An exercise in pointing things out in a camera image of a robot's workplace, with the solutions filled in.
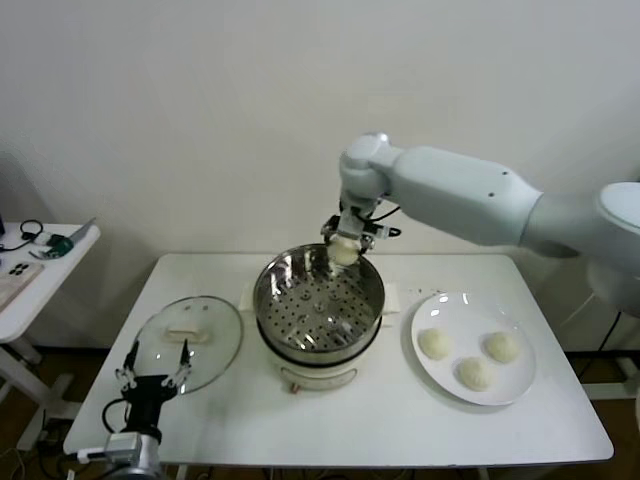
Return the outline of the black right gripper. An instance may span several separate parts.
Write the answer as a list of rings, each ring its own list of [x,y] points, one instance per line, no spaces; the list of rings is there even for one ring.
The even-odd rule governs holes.
[[[359,255],[365,255],[375,245],[376,229],[365,227],[359,208],[345,208],[339,215],[332,215],[321,227],[320,234],[324,244],[338,233],[341,236],[360,236]]]

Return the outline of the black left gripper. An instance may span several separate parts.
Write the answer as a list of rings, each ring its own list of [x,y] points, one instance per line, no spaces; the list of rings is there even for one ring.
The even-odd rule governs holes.
[[[122,397],[130,405],[124,432],[143,435],[161,435],[158,428],[161,409],[165,402],[177,394],[186,393],[186,380],[191,374],[191,350],[184,339],[178,369],[171,375],[136,377],[135,360],[139,341],[135,340],[115,376],[122,389]]]

